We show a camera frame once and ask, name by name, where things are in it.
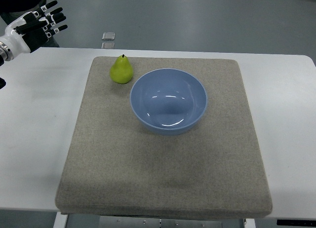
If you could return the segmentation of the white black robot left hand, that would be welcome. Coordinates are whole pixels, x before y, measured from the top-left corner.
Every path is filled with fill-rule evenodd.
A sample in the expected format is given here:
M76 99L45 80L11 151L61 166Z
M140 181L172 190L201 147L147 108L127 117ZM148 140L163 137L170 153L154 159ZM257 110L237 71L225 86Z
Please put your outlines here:
M46 5L29 11L10 23L0 37L16 58L21 53L32 53L48 42L57 33L67 29L61 25L66 20L61 7L54 0Z

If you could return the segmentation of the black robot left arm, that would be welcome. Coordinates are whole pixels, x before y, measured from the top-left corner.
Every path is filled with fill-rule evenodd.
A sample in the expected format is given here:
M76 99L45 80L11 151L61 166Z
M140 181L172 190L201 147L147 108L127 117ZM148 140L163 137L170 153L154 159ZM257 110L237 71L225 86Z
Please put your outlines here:
M1 41L0 42L0 65L2 66L5 61L11 61L11 60L13 60L13 53L11 49Z

